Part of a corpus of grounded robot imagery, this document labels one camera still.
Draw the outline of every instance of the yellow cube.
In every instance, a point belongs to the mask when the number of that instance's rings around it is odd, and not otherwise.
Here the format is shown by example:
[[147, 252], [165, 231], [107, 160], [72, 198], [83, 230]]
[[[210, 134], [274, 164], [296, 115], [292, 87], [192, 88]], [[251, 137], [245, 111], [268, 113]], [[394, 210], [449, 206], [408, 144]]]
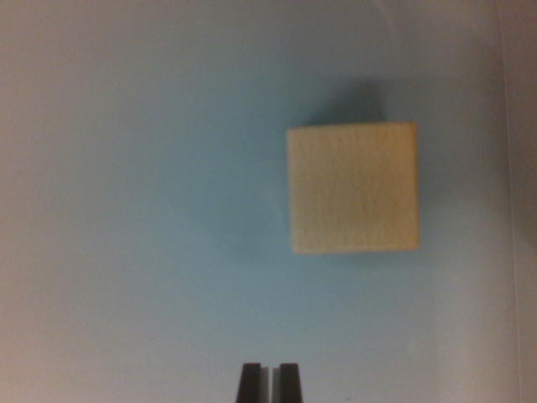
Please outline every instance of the yellow cube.
[[415, 123], [292, 128], [287, 146], [297, 254], [420, 246]]

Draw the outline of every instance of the table surface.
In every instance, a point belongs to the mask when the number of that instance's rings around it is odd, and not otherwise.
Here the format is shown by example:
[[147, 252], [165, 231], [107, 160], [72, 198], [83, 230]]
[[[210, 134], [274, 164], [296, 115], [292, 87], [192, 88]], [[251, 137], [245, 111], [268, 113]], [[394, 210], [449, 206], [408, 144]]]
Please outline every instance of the table surface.
[[[516, 401], [495, 2], [0, 5], [0, 400]], [[291, 252], [285, 135], [416, 121], [420, 249]]]

